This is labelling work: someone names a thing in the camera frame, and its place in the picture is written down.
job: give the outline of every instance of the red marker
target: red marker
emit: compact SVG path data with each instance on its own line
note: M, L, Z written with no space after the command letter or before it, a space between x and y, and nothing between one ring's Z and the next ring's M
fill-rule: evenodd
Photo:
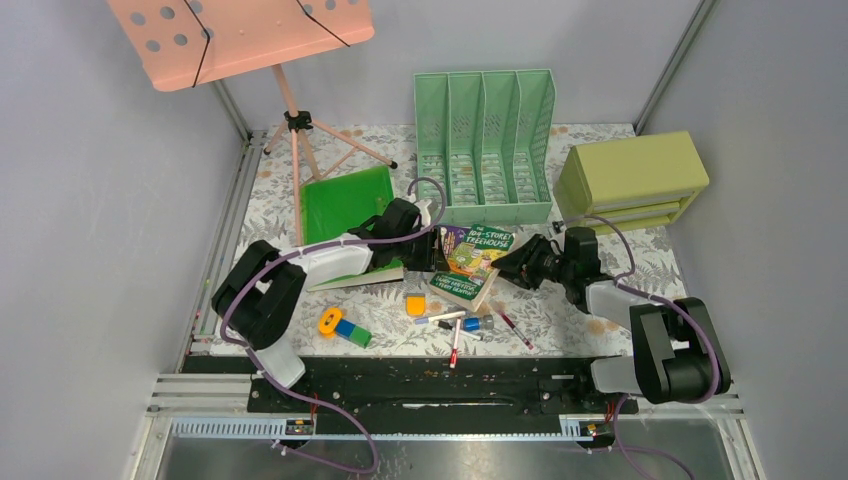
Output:
M459 332L462 330L462 319L457 318L456 323L453 324L453 351L451 351L451 368L456 368L456 361L458 359L459 352Z
M511 328L512 331L515 332L516 335L518 335L518 338L520 338L521 341L524 342L524 345L527 345L527 348L533 350L533 344L530 343L530 340L527 340L527 337L525 337L524 334L521 333L521 330L519 330L518 327L516 327L515 324L512 323L512 320L510 320L509 317L507 317L506 314L503 312L498 312L498 315L500 315L501 318L504 319L504 322L509 325L509 328Z

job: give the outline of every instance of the blue block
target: blue block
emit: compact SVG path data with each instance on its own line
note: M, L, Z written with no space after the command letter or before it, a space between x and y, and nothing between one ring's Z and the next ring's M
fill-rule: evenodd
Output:
M349 339L350 335L353 333L353 329L356 328L356 325L348 322L344 318L339 321L339 324L336 325L336 333L341 335L344 338Z

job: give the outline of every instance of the grey wall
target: grey wall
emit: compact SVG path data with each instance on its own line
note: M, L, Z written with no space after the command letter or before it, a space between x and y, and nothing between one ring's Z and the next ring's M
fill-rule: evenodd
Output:
M848 3L724 1L650 132L712 184L671 228L770 480L844 478Z
M304 3L316 17L324 4ZM697 4L371 0L372 39L296 60L286 73L301 108L331 124L415 123L413 73L518 68L553 70L556 122L635 121ZM251 127L282 120L270 70L227 85Z
M0 16L0 471L120 478L239 140L209 87L154 91L102 0Z

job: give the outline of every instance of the floral tablecloth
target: floral tablecloth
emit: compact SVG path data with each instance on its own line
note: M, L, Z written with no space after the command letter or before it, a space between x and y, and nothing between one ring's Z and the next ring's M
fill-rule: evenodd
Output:
M402 195L416 175L415 127L412 125L356 126L343 133L388 156L399 164L391 171L395 194ZM554 125L548 145L547 177L553 183L559 176L568 150L573 145L633 136L628 124ZM313 130L310 141L319 165L326 169L349 147L329 135ZM333 175L351 173L379 163L359 152L348 159ZM310 176L301 163L302 180ZM291 146L280 142L271 155L263 155L253 186L247 215L242 226L236 261L245 248L264 239L278 248L290 246L294 237L294 205ZM547 225L513 227L521 242L534 233L552 235L550 222L559 220L554 204ZM636 256L637 272L629 283L667 297L685 296L680 269L674 258L665 228L626 232ZM619 273L628 266L627 255L613 235L599 237L605 270ZM432 325L414 325L406 314L404 294L427 294L428 314L456 308L429 293L420 273L407 273L403 282L327 290L301 295L286 335L299 355L366 356L446 356L452 335ZM519 329L531 339L535 349L528 350L507 325L496 317L495 329L483 332L483 340L462 338L461 356L596 356L629 353L630 333L603 318L583 314L565 300L560 285L545 282L537 291L522 290L502 279L494 284L489 304L505 309ZM338 306L345 318L373 334L367 349L341 338L326 339L318 332L323 311ZM243 355L243 350L220 338L212 341L212 355Z

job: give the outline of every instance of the green block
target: green block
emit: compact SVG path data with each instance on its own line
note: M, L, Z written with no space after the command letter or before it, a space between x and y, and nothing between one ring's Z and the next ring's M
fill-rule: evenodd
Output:
M348 340L362 348L367 348L368 344L371 342L371 332L362 327L354 327L353 333L350 334Z

